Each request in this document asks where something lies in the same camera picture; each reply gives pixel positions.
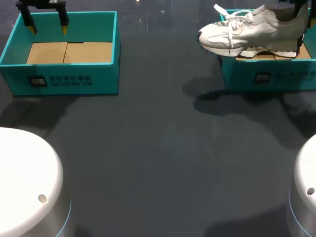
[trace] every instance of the shoe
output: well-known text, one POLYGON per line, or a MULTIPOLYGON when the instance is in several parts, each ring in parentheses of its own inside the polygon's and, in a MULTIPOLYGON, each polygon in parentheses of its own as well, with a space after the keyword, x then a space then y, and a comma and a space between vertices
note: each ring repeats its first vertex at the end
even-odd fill
POLYGON ((296 52, 298 39, 308 24, 307 3, 295 18, 294 8, 272 9, 262 5, 254 11, 241 10, 232 14, 217 4, 214 8, 226 20, 203 27, 197 36, 202 47, 222 56, 236 57, 253 47, 265 48, 273 53, 296 52))

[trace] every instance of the teal box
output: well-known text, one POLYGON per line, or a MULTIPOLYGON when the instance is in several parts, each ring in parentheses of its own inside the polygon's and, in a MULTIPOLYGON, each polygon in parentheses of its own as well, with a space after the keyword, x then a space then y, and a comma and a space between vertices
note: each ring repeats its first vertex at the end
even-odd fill
MULTIPOLYGON (((231 14, 239 10, 228 10, 231 14)), ((219 57, 228 92, 316 89, 316 27, 307 29, 304 45, 311 59, 246 60, 219 57)))
POLYGON ((64 35, 57 12, 32 13, 36 35, 18 16, 0 58, 0 73, 14 96, 117 94, 119 90, 120 35, 116 11, 68 12, 64 35), (110 63, 31 64, 32 43, 111 42, 110 63))

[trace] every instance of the dark gray table surface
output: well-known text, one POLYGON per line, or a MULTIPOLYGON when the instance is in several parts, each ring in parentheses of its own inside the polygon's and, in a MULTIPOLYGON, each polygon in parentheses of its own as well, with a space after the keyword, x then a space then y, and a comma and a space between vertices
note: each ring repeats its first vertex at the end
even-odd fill
MULTIPOLYGON (((76 237, 288 236, 284 206, 296 155, 316 133, 316 94, 200 100, 223 86, 216 56, 196 42, 218 19, 215 3, 68 0, 68 11, 118 11, 118 96, 12 98, 0 79, 0 126, 60 156, 76 237)), ((1 50, 17 14, 0 1, 1 50)))

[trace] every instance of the shoelace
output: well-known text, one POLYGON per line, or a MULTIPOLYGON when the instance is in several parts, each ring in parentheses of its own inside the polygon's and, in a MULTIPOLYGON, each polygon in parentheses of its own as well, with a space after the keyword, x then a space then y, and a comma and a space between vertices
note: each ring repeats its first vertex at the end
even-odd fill
POLYGON ((232 14, 229 14, 224 8, 220 7, 219 5, 214 5, 215 10, 217 10, 220 14, 222 14, 225 19, 228 21, 228 40, 231 44, 231 47, 234 46, 232 43, 233 39, 233 31, 237 30, 239 26, 242 24, 252 22, 253 15, 251 14, 251 11, 249 10, 241 10, 236 11, 232 14), (245 16, 237 16, 240 13, 246 13, 245 16))

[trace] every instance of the metal cylinder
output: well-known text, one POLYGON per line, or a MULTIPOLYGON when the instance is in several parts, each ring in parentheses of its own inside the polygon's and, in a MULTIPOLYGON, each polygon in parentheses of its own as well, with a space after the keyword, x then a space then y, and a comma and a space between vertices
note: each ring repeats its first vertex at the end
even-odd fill
POLYGON ((42 138, 0 128, 0 237, 73 237, 63 167, 42 138))
POLYGON ((287 222, 293 237, 316 237, 316 135, 297 156, 288 193, 287 222))

